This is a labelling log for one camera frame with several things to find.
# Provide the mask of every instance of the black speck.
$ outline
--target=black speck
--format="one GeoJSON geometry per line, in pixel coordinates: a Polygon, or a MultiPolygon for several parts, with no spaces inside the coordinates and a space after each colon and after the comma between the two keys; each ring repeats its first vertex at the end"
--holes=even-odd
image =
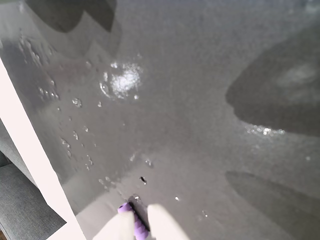
{"type": "Polygon", "coordinates": [[[145,178],[144,178],[143,176],[140,177],[140,180],[141,180],[142,182],[144,182],[144,184],[147,184],[147,180],[145,180],[145,178]]]}

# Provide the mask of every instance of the purple object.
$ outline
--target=purple object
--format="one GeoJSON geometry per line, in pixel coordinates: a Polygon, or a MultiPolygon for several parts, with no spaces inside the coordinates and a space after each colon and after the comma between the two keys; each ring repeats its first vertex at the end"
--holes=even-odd
{"type": "Polygon", "coordinates": [[[118,208],[118,213],[124,213],[124,212],[129,212],[132,211],[132,208],[129,203],[125,202],[118,208]]]}
{"type": "MultiPolygon", "coordinates": [[[[124,213],[133,211],[130,204],[128,202],[125,202],[118,208],[118,213],[124,213]]],[[[146,226],[141,222],[138,215],[133,211],[134,213],[134,236],[136,240],[145,240],[149,232],[146,229],[146,226]]]]}

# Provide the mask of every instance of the gray countertop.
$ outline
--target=gray countertop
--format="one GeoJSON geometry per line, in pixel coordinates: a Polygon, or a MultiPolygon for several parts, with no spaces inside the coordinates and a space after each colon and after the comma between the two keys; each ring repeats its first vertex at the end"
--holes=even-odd
{"type": "Polygon", "coordinates": [[[193,240],[318,240],[319,19],[316,0],[12,1],[0,56],[87,239],[136,194],[193,240]]]}

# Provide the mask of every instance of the glossy gray panel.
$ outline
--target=glossy gray panel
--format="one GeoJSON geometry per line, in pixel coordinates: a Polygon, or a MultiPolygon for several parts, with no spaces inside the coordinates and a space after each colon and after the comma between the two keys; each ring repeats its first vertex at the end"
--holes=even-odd
{"type": "Polygon", "coordinates": [[[193,240],[319,238],[319,1],[28,0],[0,19],[87,239],[133,194],[193,240]]]}

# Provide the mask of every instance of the gray sofa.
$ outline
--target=gray sofa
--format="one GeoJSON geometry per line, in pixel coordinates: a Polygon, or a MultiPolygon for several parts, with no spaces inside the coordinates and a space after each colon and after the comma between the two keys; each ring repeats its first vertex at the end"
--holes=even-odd
{"type": "Polygon", "coordinates": [[[46,203],[0,120],[0,230],[7,240],[45,240],[66,222],[46,203]]]}

